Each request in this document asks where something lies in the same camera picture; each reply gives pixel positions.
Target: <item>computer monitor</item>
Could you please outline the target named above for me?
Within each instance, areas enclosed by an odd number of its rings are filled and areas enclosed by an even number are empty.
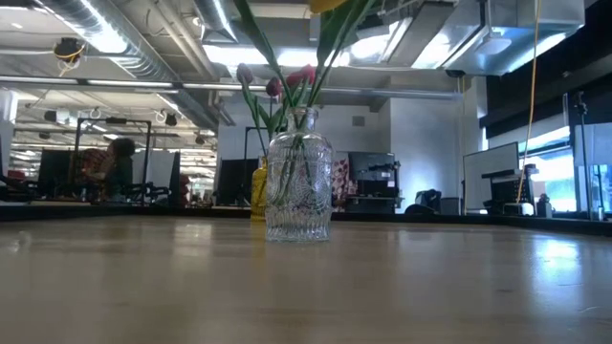
[[[349,178],[353,181],[395,180],[395,155],[391,153],[350,152],[348,161]]]

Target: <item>table surface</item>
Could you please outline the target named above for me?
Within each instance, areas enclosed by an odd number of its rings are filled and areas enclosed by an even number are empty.
[[[6,343],[612,343],[612,241],[494,226],[0,225]]]

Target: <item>whiteboard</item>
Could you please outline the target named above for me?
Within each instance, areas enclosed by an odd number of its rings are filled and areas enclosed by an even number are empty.
[[[491,181],[485,173],[518,168],[518,143],[510,143],[463,157],[465,202],[468,210],[481,210],[483,202],[491,199]]]
[[[583,166],[582,130],[575,127],[574,166]],[[589,165],[612,164],[612,123],[584,126],[586,136],[586,162]]]

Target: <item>yellow vase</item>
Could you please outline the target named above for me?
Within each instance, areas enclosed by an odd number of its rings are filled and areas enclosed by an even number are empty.
[[[261,158],[261,167],[252,173],[251,221],[266,221],[266,179],[268,160]]]

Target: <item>pink tulip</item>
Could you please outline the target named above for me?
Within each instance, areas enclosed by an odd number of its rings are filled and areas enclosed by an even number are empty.
[[[238,65],[238,71],[236,72],[236,76],[238,77],[238,81],[244,82],[247,85],[252,83],[252,72],[249,66],[244,63]]]
[[[280,83],[278,77],[271,78],[268,82],[268,85],[266,86],[266,93],[268,94],[268,96],[278,97],[281,93],[281,90],[282,84]]]

